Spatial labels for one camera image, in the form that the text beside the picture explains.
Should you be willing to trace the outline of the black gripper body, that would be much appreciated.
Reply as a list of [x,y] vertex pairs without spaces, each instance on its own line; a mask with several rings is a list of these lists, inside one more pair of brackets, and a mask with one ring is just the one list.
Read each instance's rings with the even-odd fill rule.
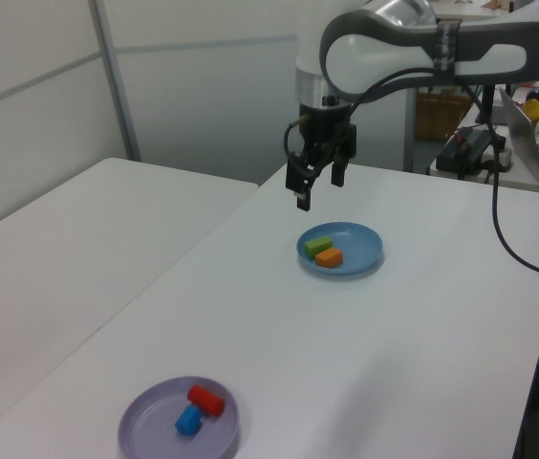
[[351,106],[314,108],[299,104],[299,134],[303,138],[302,155],[306,159],[321,159],[326,152],[332,159],[335,152],[348,142],[351,131]]

